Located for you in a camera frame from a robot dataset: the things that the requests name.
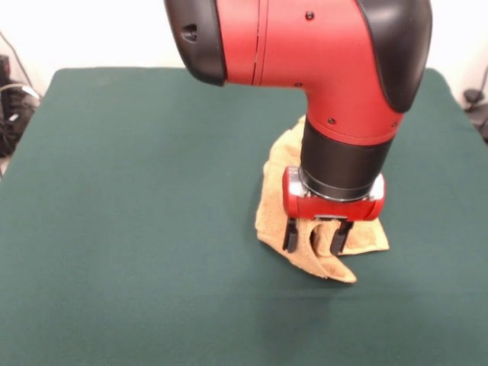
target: dark green cloth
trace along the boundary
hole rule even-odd
[[[58,72],[0,184],[0,365],[488,363],[488,149],[429,70],[353,286],[255,238],[298,91]]]

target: towel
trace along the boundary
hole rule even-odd
[[[355,274],[330,252],[332,237],[340,225],[337,220],[299,219],[297,250],[291,254],[283,250],[287,215],[283,208],[281,179],[287,166],[300,165],[304,125],[305,117],[302,117],[294,128],[285,131],[278,138],[263,167],[261,201],[255,219],[257,237],[284,256],[292,265],[311,275],[353,284],[357,281]],[[387,236],[379,219],[356,221],[342,255],[385,251],[389,248]]]

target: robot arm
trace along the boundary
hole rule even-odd
[[[196,79],[306,93],[301,165],[284,174],[284,208],[292,221],[342,220],[344,235],[338,234],[335,254],[340,252],[352,222],[373,220],[381,212],[380,172],[429,53],[430,1],[165,0],[165,5],[178,50]],[[289,241],[285,247],[293,250]]]

